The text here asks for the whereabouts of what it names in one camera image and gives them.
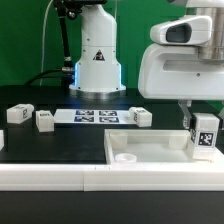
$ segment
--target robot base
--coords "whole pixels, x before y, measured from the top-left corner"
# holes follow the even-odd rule
[[[96,99],[96,100],[109,100],[115,97],[119,96],[125,96],[126,94],[126,88],[125,86],[122,86],[120,90],[114,91],[114,92],[87,92],[78,90],[74,86],[69,87],[70,95],[77,96],[81,98],[87,98],[87,99]]]

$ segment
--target printed marker sheet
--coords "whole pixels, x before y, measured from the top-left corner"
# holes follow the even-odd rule
[[[54,122],[61,124],[136,124],[126,110],[58,109]]]

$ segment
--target cube with marker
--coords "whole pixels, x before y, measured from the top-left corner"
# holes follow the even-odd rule
[[[213,114],[195,113],[196,125],[191,129],[190,152],[193,159],[212,160],[220,120]]]
[[[152,126],[152,114],[143,107],[131,107],[129,113],[139,127]]]
[[[34,106],[31,104],[18,104],[9,108],[7,113],[7,122],[13,124],[21,124],[32,117]]]
[[[54,131],[54,117],[48,110],[36,111],[36,125],[39,132]]]

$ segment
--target blue light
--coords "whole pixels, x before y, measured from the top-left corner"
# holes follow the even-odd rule
[[[122,72],[122,68],[121,68],[121,65],[119,65],[119,79],[120,79],[120,86],[121,86],[121,72]]]
[[[78,71],[78,64],[75,63],[74,65],[74,82],[72,85],[77,86],[77,71]]]

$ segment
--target black table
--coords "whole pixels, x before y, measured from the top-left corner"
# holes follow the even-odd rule
[[[54,134],[40,134],[34,116],[22,125],[6,123],[5,110],[19,103],[34,104],[36,110],[52,113],[57,108],[128,110],[132,106],[144,107],[153,113],[153,129],[183,129],[183,114],[177,101],[144,100],[134,89],[110,101],[77,99],[59,87],[5,86],[0,87],[0,96],[0,129],[7,133],[0,163],[106,164],[104,130],[137,128],[135,125],[56,125]],[[192,111],[217,113],[205,102],[195,102]],[[220,132],[217,147],[224,151],[223,146],[223,132]],[[7,224],[218,224],[224,221],[224,192],[6,191],[0,192],[0,201],[0,220]]]

